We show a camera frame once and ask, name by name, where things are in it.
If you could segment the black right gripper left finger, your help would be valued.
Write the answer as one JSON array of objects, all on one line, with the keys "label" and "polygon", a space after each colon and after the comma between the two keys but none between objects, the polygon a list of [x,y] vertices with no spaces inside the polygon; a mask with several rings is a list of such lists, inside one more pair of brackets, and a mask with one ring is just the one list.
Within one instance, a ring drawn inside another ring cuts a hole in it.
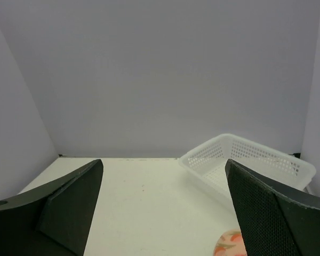
[{"label": "black right gripper left finger", "polygon": [[0,200],[0,255],[83,255],[103,178],[95,159]]}]

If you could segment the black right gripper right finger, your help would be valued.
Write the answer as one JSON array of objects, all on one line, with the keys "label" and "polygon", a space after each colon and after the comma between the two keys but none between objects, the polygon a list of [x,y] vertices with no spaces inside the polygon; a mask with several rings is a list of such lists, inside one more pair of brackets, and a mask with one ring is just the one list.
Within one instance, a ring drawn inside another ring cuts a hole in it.
[{"label": "black right gripper right finger", "polygon": [[248,255],[320,255],[320,197],[232,159],[225,173]]}]

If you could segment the pink tulip-print laundry bag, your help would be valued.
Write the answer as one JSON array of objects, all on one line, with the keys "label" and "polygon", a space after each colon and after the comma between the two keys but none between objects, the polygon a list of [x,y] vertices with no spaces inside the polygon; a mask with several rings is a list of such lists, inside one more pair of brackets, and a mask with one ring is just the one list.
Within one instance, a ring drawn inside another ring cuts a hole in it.
[{"label": "pink tulip-print laundry bag", "polygon": [[223,233],[215,245],[213,256],[247,256],[241,230]]}]

